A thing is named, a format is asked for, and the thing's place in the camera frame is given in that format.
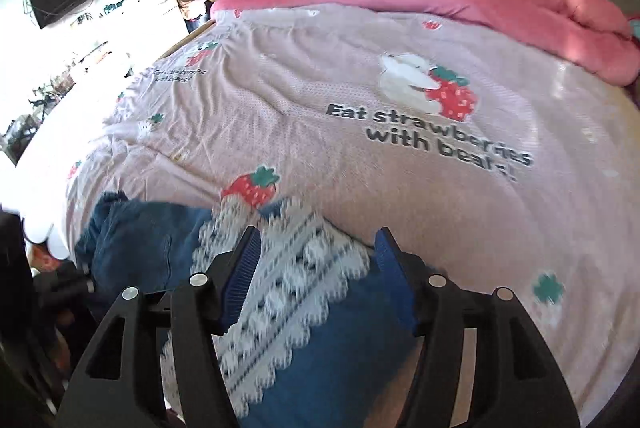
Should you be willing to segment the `white cluttered dresser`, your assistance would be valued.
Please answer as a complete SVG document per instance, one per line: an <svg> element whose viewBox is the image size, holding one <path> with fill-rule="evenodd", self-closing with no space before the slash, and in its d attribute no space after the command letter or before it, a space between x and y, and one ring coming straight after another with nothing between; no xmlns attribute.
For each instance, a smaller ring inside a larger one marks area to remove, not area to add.
<svg viewBox="0 0 640 428"><path fill-rule="evenodd" d="M16 165L78 84L132 76L184 36L178 0L90 0L38 38L2 38L2 155Z"/></svg>

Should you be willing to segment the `pink strawberry print bed sheet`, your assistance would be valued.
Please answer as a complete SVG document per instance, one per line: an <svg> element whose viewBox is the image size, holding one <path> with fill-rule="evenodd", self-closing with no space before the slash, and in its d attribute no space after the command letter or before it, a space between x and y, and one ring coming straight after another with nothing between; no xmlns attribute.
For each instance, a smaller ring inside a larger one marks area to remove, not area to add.
<svg viewBox="0 0 640 428"><path fill-rule="evenodd" d="M253 172L265 203L511 285L583 422L638 352L639 112L577 65L431 14L222 11L107 99L66 235L105 191L215 208Z"/></svg>

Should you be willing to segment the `blue denim pants with lace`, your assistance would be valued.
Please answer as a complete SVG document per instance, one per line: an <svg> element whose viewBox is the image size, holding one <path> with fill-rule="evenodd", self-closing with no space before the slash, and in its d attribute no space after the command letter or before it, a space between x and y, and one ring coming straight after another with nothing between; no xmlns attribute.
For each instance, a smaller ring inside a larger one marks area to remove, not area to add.
<svg viewBox="0 0 640 428"><path fill-rule="evenodd" d="M75 246L105 312L128 286L175 287L228 252L248 226L262 254L239 321L215 340L244 427L391 427L398 421L416 338L390 304L369 248L296 198L254 209L104 194Z"/></svg>

